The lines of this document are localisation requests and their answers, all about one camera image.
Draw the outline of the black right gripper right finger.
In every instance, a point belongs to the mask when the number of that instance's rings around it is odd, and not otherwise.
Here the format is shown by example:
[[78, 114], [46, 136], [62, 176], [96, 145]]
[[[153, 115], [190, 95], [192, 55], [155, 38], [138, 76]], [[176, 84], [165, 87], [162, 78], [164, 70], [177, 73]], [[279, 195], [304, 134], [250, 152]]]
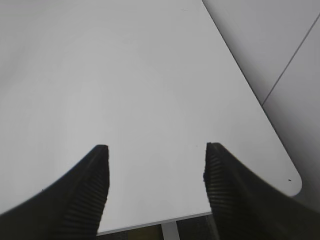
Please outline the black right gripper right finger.
[[207, 143], [203, 174], [221, 240], [318, 240], [320, 214], [273, 188], [220, 143]]

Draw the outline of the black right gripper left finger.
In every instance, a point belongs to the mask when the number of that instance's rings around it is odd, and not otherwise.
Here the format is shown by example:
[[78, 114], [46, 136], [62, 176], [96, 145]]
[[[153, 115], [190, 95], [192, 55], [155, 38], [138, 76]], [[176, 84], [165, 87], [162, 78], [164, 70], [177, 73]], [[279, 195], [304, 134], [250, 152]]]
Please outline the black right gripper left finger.
[[0, 238], [94, 240], [109, 187], [109, 148], [96, 145], [52, 185], [1, 214]]

